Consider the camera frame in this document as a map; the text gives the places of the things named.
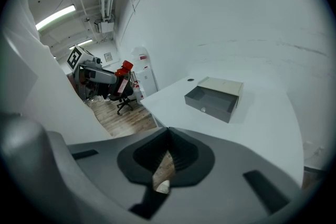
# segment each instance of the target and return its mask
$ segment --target red object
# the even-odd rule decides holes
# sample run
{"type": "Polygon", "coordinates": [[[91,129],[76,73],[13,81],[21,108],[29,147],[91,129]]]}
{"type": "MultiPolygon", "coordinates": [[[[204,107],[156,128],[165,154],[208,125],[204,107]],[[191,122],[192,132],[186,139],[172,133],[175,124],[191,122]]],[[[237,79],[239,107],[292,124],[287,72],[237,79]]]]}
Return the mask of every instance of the red object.
{"type": "Polygon", "coordinates": [[[128,74],[128,72],[131,71],[132,67],[133,67],[133,64],[125,60],[125,61],[122,63],[121,68],[119,68],[114,74],[115,74],[117,77],[125,76],[126,74],[128,74]]]}
{"type": "Polygon", "coordinates": [[[113,95],[121,96],[129,80],[129,72],[131,71],[132,67],[133,67],[133,64],[125,60],[122,63],[121,68],[119,68],[114,73],[117,77],[121,77],[121,76],[125,76],[125,77],[122,80],[120,80],[119,85],[116,87],[116,91],[113,95]]]}

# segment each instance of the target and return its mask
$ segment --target wooden floor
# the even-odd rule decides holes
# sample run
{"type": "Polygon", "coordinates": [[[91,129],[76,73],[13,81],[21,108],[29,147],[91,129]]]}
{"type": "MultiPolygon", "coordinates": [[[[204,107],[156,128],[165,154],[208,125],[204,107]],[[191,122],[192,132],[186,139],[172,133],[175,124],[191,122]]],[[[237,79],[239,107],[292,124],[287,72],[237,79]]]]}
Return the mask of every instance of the wooden floor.
{"type": "Polygon", "coordinates": [[[117,115],[117,104],[120,104],[119,101],[106,102],[102,97],[87,104],[95,113],[100,124],[113,138],[156,128],[152,115],[136,101],[130,103],[133,111],[128,106],[124,106],[120,115],[117,115]]]}
{"type": "Polygon", "coordinates": [[[310,186],[321,182],[325,178],[325,172],[321,170],[311,169],[308,167],[304,168],[303,172],[303,183],[302,189],[308,189],[310,186]]]}
{"type": "MultiPolygon", "coordinates": [[[[105,101],[102,97],[87,103],[95,113],[100,124],[113,138],[156,128],[152,115],[144,106],[137,104],[136,101],[130,103],[133,111],[128,106],[124,106],[120,111],[120,115],[117,115],[117,104],[120,104],[119,101],[105,101]]],[[[169,152],[167,152],[153,175],[153,189],[156,190],[162,182],[170,180],[174,175],[173,159],[169,152]]]]}

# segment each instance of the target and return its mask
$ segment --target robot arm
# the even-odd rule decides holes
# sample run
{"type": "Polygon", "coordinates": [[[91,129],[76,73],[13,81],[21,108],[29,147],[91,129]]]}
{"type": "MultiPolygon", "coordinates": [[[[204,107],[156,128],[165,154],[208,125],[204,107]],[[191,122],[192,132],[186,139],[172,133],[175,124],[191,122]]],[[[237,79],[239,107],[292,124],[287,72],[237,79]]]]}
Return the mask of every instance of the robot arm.
{"type": "Polygon", "coordinates": [[[86,49],[75,45],[67,64],[72,71],[77,94],[83,101],[97,95],[106,99],[108,94],[115,92],[119,78],[113,72],[104,70],[100,58],[86,49]]]}

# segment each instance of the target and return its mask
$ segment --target black office chair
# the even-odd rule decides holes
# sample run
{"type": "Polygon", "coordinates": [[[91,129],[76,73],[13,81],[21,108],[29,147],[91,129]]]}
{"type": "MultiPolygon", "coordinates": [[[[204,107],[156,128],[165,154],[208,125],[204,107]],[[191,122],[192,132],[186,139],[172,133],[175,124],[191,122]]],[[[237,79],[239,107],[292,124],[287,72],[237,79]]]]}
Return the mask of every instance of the black office chair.
{"type": "Polygon", "coordinates": [[[121,104],[118,104],[117,107],[119,108],[117,111],[117,114],[120,115],[119,111],[125,106],[129,106],[131,110],[133,110],[133,107],[130,105],[130,102],[136,101],[136,99],[129,99],[128,96],[131,96],[133,94],[133,88],[130,83],[130,74],[126,75],[124,79],[127,79],[127,85],[125,86],[124,91],[122,92],[121,96],[115,97],[115,96],[109,96],[110,100],[116,101],[119,100],[121,104]]]}

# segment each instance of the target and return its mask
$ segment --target ceiling light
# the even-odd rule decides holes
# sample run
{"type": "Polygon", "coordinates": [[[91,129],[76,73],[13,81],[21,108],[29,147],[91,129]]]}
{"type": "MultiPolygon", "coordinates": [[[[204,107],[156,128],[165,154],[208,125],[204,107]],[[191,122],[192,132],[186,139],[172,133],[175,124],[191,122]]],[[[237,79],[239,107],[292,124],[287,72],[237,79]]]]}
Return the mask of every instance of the ceiling light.
{"type": "Polygon", "coordinates": [[[77,46],[82,46],[82,45],[84,45],[84,44],[86,44],[86,43],[89,43],[89,42],[92,42],[92,39],[89,39],[89,40],[87,40],[87,41],[84,41],[84,42],[82,42],[82,43],[79,43],[79,44],[76,44],[77,46]]]}
{"type": "Polygon", "coordinates": [[[77,44],[77,46],[82,46],[82,45],[84,45],[84,44],[86,44],[86,43],[89,43],[89,42],[91,42],[91,41],[92,41],[92,39],[89,39],[89,40],[84,41],[84,42],[82,42],[82,43],[80,43],[80,44],[77,44]]]}
{"type": "Polygon", "coordinates": [[[63,16],[63,15],[66,15],[70,12],[73,12],[75,11],[75,6],[74,5],[71,5],[67,8],[64,8],[64,9],[61,9],[60,11],[50,15],[48,18],[44,19],[42,22],[38,23],[36,25],[36,29],[37,30],[40,30],[42,27],[44,27],[45,25],[51,23],[53,20],[56,20],[57,18],[63,16]]]}

